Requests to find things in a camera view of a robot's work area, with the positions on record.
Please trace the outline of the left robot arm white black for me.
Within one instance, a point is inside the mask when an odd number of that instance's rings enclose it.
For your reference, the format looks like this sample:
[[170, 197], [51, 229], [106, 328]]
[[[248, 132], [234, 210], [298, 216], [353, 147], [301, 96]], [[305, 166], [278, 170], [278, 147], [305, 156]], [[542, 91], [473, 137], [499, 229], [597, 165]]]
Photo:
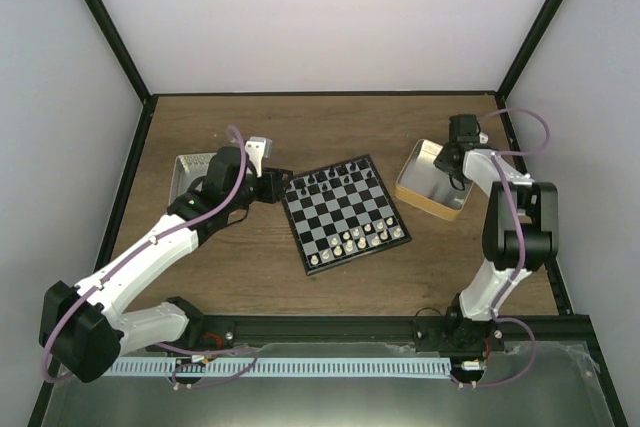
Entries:
[[204, 339], [204, 315], [185, 299], [172, 297], [136, 312], [127, 308], [170, 266], [231, 226], [233, 213], [282, 199], [291, 173], [263, 166], [270, 151], [264, 137], [219, 149], [206, 174], [176, 197], [138, 242], [76, 284], [51, 286], [39, 333], [44, 360], [58, 361], [88, 383], [135, 350], [158, 346], [190, 354], [196, 349]]

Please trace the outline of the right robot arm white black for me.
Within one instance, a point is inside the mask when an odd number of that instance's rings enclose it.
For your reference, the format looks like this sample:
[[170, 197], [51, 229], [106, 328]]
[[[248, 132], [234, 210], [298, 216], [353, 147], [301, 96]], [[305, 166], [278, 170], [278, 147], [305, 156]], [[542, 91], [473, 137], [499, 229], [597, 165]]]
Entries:
[[445, 340], [458, 350], [483, 342], [506, 298], [558, 252], [558, 190], [512, 167], [505, 160], [512, 154], [481, 140], [475, 115], [459, 114], [449, 119], [448, 141], [434, 161], [452, 181], [472, 183], [488, 198], [484, 260], [445, 315]]

